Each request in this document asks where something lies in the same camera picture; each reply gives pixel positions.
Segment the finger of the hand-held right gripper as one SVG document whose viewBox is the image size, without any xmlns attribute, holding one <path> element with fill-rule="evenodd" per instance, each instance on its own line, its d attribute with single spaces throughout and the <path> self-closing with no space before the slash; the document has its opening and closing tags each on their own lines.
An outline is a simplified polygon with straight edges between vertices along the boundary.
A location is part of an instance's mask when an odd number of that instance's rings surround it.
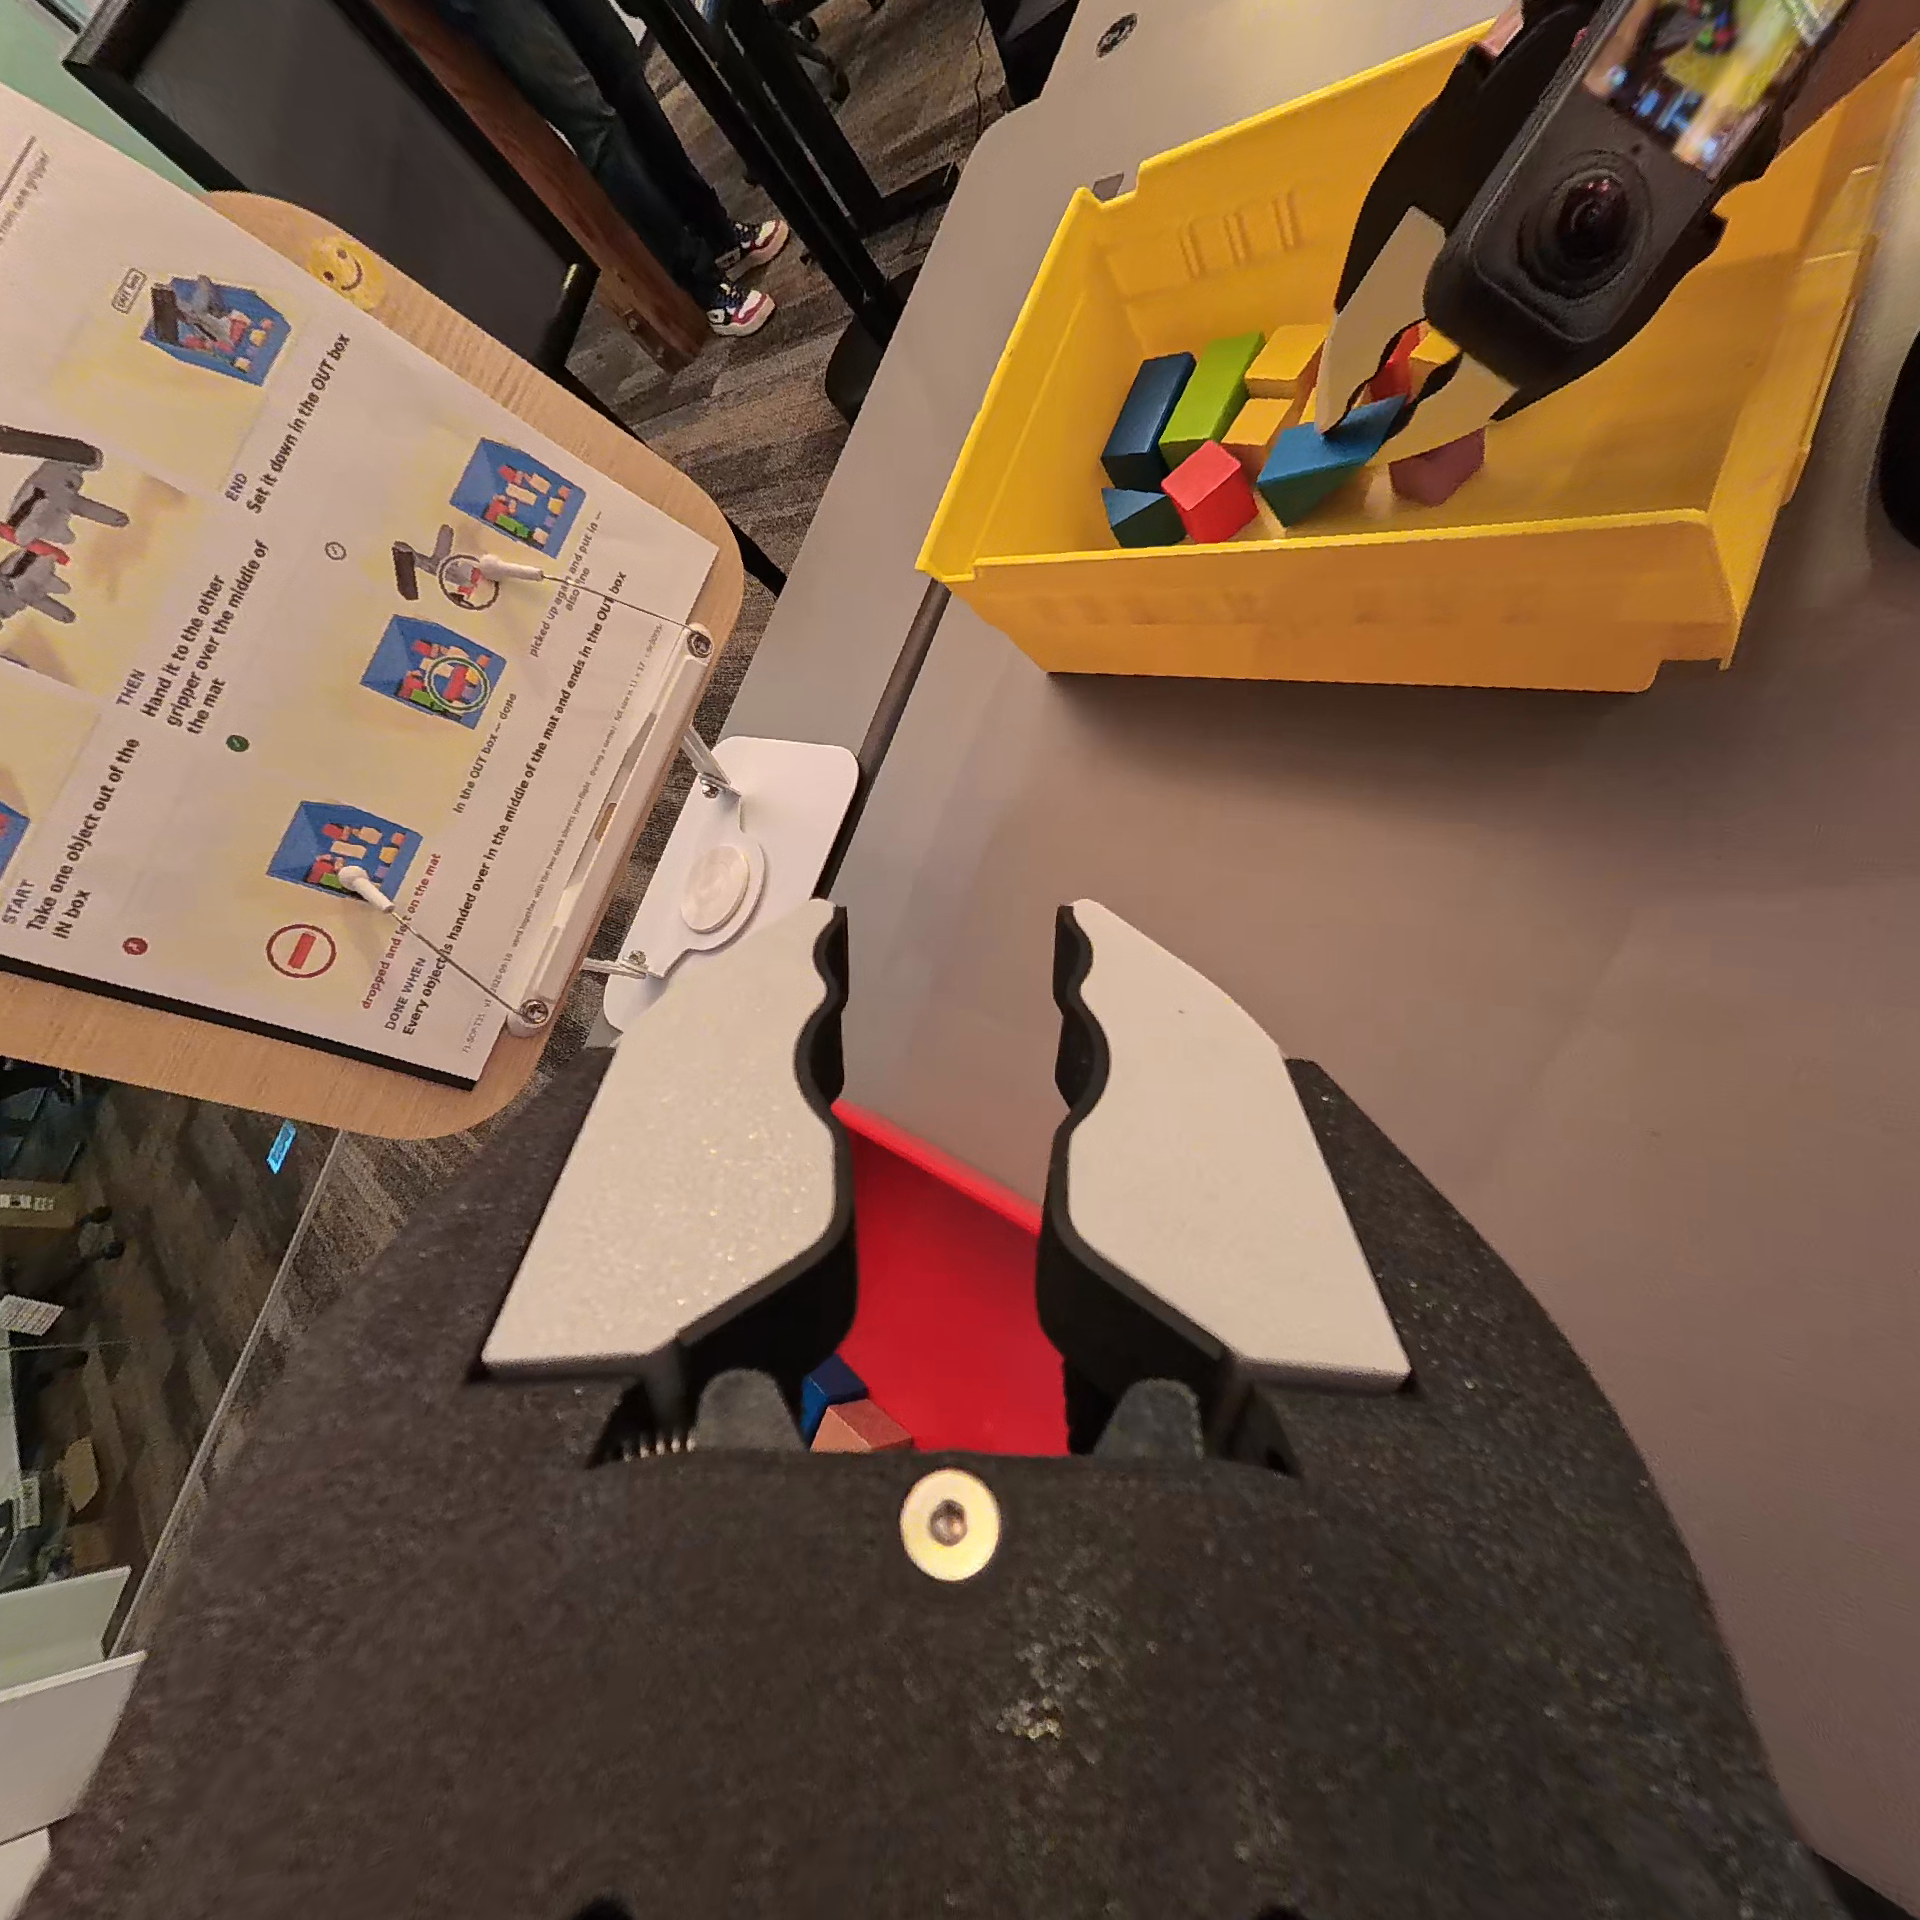
<svg viewBox="0 0 1920 1920">
<path fill-rule="evenodd" d="M 1414 350 L 1423 346 L 1423 283 L 1443 245 L 1439 222 L 1419 209 L 1405 210 L 1340 299 L 1316 376 L 1316 426 L 1325 436 L 1367 403 L 1404 339 L 1413 339 Z"/>
<path fill-rule="evenodd" d="M 1431 372 L 1407 414 L 1409 449 L 1443 449 L 1494 420 L 1517 389 L 1470 356 Z"/>
</svg>

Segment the black desk frame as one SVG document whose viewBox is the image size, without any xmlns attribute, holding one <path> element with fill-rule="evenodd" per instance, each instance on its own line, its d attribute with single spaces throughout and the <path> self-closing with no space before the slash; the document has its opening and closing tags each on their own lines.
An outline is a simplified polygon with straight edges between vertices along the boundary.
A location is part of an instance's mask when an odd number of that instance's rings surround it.
<svg viewBox="0 0 1920 1920">
<path fill-rule="evenodd" d="M 904 293 L 868 240 L 951 201 L 957 164 L 883 189 L 801 61 L 825 59 L 782 4 L 624 3 L 742 158 L 749 178 L 790 222 L 846 301 L 846 346 L 884 350 Z"/>
</svg>

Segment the red wooden cube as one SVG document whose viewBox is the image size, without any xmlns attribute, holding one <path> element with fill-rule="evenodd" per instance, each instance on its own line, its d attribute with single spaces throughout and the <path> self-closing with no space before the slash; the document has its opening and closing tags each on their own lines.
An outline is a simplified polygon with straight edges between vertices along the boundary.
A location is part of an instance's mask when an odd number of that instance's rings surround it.
<svg viewBox="0 0 1920 1920">
<path fill-rule="evenodd" d="M 1220 442 L 1197 444 L 1164 482 L 1184 537 L 1193 545 L 1224 545 L 1256 524 L 1259 496 L 1247 472 Z"/>
</svg>

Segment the long green wooden block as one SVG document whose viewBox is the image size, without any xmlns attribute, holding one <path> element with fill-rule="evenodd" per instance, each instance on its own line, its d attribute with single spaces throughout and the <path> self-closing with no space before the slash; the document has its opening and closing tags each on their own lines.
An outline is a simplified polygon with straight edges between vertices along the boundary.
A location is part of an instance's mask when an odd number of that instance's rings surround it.
<svg viewBox="0 0 1920 1920">
<path fill-rule="evenodd" d="M 1188 371 L 1164 430 L 1158 454 L 1168 474 L 1188 462 L 1206 442 L 1224 442 L 1245 403 L 1245 372 L 1263 347 L 1259 328 L 1214 339 Z"/>
</svg>

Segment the long dark blue wooden block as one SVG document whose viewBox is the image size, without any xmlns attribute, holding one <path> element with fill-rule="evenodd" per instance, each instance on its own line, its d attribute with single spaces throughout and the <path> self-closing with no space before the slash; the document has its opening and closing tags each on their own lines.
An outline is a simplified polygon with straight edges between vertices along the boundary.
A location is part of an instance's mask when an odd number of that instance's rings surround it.
<svg viewBox="0 0 1920 1920">
<path fill-rule="evenodd" d="M 1168 474 L 1161 436 L 1193 376 L 1190 352 L 1145 358 L 1099 451 L 1107 484 L 1120 492 L 1158 492 Z"/>
</svg>

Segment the red plastic bin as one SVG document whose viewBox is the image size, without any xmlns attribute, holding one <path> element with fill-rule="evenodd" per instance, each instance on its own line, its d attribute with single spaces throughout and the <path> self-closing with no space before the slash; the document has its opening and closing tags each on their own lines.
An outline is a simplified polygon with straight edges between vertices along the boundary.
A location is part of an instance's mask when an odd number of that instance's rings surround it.
<svg viewBox="0 0 1920 1920">
<path fill-rule="evenodd" d="M 1064 1457 L 1064 1365 L 1040 1325 L 1040 1205 L 894 1122 L 849 1144 L 856 1301 L 838 1354 L 923 1451 Z"/>
</svg>

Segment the white board stand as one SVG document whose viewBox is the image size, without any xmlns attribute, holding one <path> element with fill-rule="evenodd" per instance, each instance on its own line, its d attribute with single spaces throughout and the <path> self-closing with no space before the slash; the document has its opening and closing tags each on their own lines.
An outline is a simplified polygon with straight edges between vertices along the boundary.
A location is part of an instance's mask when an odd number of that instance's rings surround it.
<svg viewBox="0 0 1920 1920">
<path fill-rule="evenodd" d="M 675 979 L 779 922 L 823 877 L 856 789 L 856 756 L 779 737 L 728 737 L 707 747 L 692 713 L 710 654 L 707 628 L 675 632 L 639 731 L 617 762 L 608 796 L 587 811 L 583 843 L 560 866 L 557 901 L 534 912 L 531 965 L 495 990 L 508 1006 L 509 1037 L 544 1037 L 580 973 L 613 987 L 608 1022 L 621 1033 Z M 688 797 L 617 957 L 589 960 L 591 930 L 675 762 L 691 769 Z"/>
</svg>

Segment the dark grey panel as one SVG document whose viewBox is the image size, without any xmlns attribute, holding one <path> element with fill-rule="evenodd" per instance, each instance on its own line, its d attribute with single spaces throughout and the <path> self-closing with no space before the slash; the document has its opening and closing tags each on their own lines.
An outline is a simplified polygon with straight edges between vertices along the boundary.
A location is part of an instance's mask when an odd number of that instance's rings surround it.
<svg viewBox="0 0 1920 1920">
<path fill-rule="evenodd" d="M 63 70 L 199 186 L 332 222 L 569 382 L 597 265 L 375 4 L 94 4 Z"/>
</svg>

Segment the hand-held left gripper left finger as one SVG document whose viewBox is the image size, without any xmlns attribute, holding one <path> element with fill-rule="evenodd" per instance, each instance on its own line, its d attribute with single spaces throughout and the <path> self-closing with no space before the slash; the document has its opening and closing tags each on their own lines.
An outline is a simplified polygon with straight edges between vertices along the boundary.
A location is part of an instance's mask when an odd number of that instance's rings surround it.
<svg viewBox="0 0 1920 1920">
<path fill-rule="evenodd" d="M 615 1044 L 480 1361 L 492 1376 L 795 1386 L 849 1330 L 847 912 L 804 901 Z"/>
</svg>

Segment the white box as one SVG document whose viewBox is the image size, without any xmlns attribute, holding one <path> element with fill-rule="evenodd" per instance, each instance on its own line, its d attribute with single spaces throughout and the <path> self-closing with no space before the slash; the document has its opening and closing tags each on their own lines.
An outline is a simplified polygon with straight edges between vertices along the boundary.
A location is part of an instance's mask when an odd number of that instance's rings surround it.
<svg viewBox="0 0 1920 1920">
<path fill-rule="evenodd" d="M 69 1818 L 121 1720 L 141 1651 L 104 1645 L 129 1569 L 3 1595 L 3 1843 Z"/>
</svg>

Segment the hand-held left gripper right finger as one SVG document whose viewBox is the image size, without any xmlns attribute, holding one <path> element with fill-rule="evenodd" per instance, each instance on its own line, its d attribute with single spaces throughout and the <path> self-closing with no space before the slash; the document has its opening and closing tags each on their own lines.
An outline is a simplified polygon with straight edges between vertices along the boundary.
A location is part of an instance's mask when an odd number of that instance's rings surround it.
<svg viewBox="0 0 1920 1920">
<path fill-rule="evenodd" d="M 1409 1361 L 1280 1044 L 1094 901 L 1059 909 L 1038 1309 L 1094 1388 L 1400 1388 Z"/>
</svg>

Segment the blue triangular wooden block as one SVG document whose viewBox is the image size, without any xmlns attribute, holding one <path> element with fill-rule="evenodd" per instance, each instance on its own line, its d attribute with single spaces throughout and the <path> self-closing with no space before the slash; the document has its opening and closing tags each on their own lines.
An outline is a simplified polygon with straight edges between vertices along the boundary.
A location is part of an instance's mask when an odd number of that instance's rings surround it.
<svg viewBox="0 0 1920 1920">
<path fill-rule="evenodd" d="M 1283 427 L 1255 478 L 1256 496 L 1280 525 L 1304 522 L 1379 454 L 1409 412 L 1413 401 L 1398 396 L 1367 401 L 1328 427 L 1313 420 Z"/>
</svg>

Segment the yellow plastic bin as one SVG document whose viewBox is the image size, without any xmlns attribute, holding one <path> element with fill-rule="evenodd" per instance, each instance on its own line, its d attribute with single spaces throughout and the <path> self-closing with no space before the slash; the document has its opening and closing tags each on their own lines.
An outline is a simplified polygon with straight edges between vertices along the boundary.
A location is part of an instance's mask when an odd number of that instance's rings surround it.
<svg viewBox="0 0 1920 1920">
<path fill-rule="evenodd" d="M 1733 194 L 1718 251 L 1619 358 L 1489 427 L 1435 506 L 1380 449 L 1304 524 L 1124 547 L 1097 458 L 1137 371 L 1333 323 L 1361 188 L 1460 30 L 1079 188 L 951 472 L 920 569 L 1053 674 L 1640 690 L 1727 664 L 1873 248 L 1915 51 Z"/>
</svg>

